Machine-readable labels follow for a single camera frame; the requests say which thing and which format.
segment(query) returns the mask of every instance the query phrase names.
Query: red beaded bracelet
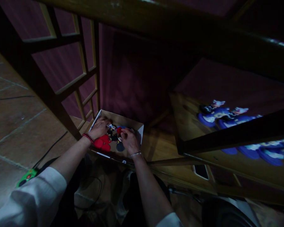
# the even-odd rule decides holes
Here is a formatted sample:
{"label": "red beaded bracelet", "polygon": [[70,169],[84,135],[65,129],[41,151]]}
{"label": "red beaded bracelet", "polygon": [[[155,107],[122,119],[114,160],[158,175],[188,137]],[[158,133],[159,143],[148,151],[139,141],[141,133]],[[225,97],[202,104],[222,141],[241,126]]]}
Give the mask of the red beaded bracelet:
{"label": "red beaded bracelet", "polygon": [[82,135],[85,136],[87,139],[89,139],[92,144],[94,144],[94,141],[92,140],[92,138],[90,138],[90,136],[88,134],[83,133]]}

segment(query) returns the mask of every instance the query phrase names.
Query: white sleeve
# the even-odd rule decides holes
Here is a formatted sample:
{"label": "white sleeve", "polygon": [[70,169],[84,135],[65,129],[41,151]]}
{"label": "white sleeve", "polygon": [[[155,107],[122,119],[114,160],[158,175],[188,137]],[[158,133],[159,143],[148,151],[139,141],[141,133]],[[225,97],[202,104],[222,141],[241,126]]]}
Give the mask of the white sleeve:
{"label": "white sleeve", "polygon": [[169,215],[165,216],[157,225],[156,227],[183,227],[180,219],[176,215],[175,212],[170,213]]}
{"label": "white sleeve", "polygon": [[0,226],[49,226],[58,211],[66,180],[47,167],[10,194],[0,209]]}

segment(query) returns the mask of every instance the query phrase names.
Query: black cable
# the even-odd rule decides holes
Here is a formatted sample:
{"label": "black cable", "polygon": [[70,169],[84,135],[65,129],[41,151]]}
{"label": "black cable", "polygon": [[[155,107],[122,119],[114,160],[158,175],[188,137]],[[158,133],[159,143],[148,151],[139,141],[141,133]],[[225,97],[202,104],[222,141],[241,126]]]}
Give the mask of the black cable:
{"label": "black cable", "polygon": [[50,149],[45,153],[45,155],[43,155],[43,157],[34,165],[33,169],[36,168],[40,162],[45,158],[45,156],[49,153],[49,151],[53,148],[53,146],[55,146],[56,143],[58,143],[68,132],[65,132],[63,134],[63,136],[61,136],[51,147]]}
{"label": "black cable", "polygon": [[24,97],[34,97],[34,96],[18,96],[18,97],[11,97],[11,98],[3,98],[3,99],[0,99],[0,100],[14,99],[14,98],[24,98]]}
{"label": "black cable", "polygon": [[86,179],[88,179],[88,178],[95,178],[95,179],[97,179],[100,182],[100,190],[99,190],[99,194],[98,194],[98,197],[97,197],[96,201],[94,201],[93,204],[91,204],[89,207],[82,208],[82,207],[78,207],[78,206],[75,205],[75,208],[77,208],[79,210],[83,210],[83,211],[91,210],[93,208],[93,206],[98,202],[98,200],[100,198],[100,195],[102,194],[102,181],[98,177],[87,177]]}

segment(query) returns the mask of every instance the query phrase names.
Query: open box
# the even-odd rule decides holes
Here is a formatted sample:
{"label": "open box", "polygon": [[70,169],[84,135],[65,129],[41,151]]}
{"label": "open box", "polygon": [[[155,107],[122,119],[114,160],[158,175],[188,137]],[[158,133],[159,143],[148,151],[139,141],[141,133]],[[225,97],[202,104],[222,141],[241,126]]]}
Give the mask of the open box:
{"label": "open box", "polygon": [[[93,124],[92,124],[92,126],[89,130],[92,129],[92,127],[94,126],[95,122],[97,121],[97,119],[99,117],[107,117],[108,119],[112,120],[112,124],[116,125],[117,127],[125,126],[127,128],[134,129],[138,143],[142,144],[144,124],[137,122],[137,121],[134,121],[132,119],[123,117],[121,115],[112,113],[112,112],[100,110],[96,119],[94,120],[94,122],[93,122]],[[107,158],[110,158],[110,159],[114,159],[116,161],[120,161],[120,162],[123,162],[123,163],[129,163],[129,164],[133,163],[132,160],[130,158],[128,158],[129,153],[126,149],[122,152],[117,151],[117,149],[116,149],[117,143],[114,142],[114,141],[112,141],[109,145],[110,145],[110,152],[105,152],[105,151],[102,151],[101,149],[98,149],[98,148],[95,148],[95,147],[92,147],[91,150],[93,152],[96,152],[97,154],[100,154],[100,155],[107,157]]]}

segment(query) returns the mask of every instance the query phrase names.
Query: silver bracelet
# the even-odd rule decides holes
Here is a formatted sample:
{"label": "silver bracelet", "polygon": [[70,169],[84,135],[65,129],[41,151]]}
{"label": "silver bracelet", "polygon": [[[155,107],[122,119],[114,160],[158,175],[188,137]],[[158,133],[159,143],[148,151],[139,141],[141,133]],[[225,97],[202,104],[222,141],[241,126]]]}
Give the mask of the silver bracelet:
{"label": "silver bracelet", "polygon": [[129,157],[131,158],[131,157],[133,157],[133,156],[135,156],[135,155],[137,155],[137,154],[142,154],[142,153],[139,152],[139,153],[136,153],[136,154],[132,154],[132,155],[130,155]]}

